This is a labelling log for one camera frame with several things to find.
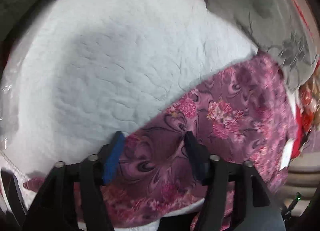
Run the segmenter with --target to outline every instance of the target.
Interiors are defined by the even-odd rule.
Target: purple floral fabric
[[[283,77],[267,54],[226,68],[126,138],[114,181],[101,188],[115,227],[148,224],[205,196],[206,187],[192,176],[183,135],[192,131],[199,143],[224,160],[252,160],[275,192],[287,177],[279,171],[284,145],[296,136]],[[25,183],[32,186],[36,180]],[[75,188],[81,217],[79,188]],[[225,222],[232,211],[229,187]]]

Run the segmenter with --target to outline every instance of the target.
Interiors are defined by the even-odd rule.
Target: white tag
[[[281,157],[281,164],[279,170],[282,170],[285,167],[289,166],[290,159],[291,159],[291,153],[293,149],[293,143],[294,139],[289,139],[287,143],[284,146],[282,157]]]

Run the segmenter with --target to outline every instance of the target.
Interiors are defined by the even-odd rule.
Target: blue gripper pad
[[[113,137],[111,143],[108,145],[112,148],[112,151],[109,157],[106,159],[103,165],[103,182],[104,184],[108,184],[113,179],[116,170],[118,168],[119,157],[123,151],[125,144],[125,137],[122,132],[116,132],[115,136]]]

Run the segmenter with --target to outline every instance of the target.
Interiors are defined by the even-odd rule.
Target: gray floral pattern
[[[271,54],[290,90],[309,79],[317,62],[316,50],[292,0],[209,0],[207,7]]]

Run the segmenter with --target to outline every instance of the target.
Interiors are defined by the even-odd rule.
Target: silver bolt
[[[96,161],[96,160],[98,160],[98,159],[99,159],[99,157],[98,157],[97,155],[95,155],[95,154],[90,155],[90,156],[88,157],[88,160],[89,160],[89,161]]]
[[[65,165],[65,164],[64,164],[63,161],[58,161],[58,162],[56,162],[56,163],[54,164],[54,166],[55,166],[56,168],[62,168],[64,165]]]
[[[252,168],[253,167],[253,163],[250,160],[245,161],[244,165],[246,165],[248,168]]]
[[[220,160],[220,157],[218,155],[210,155],[210,160],[212,161],[219,161]]]

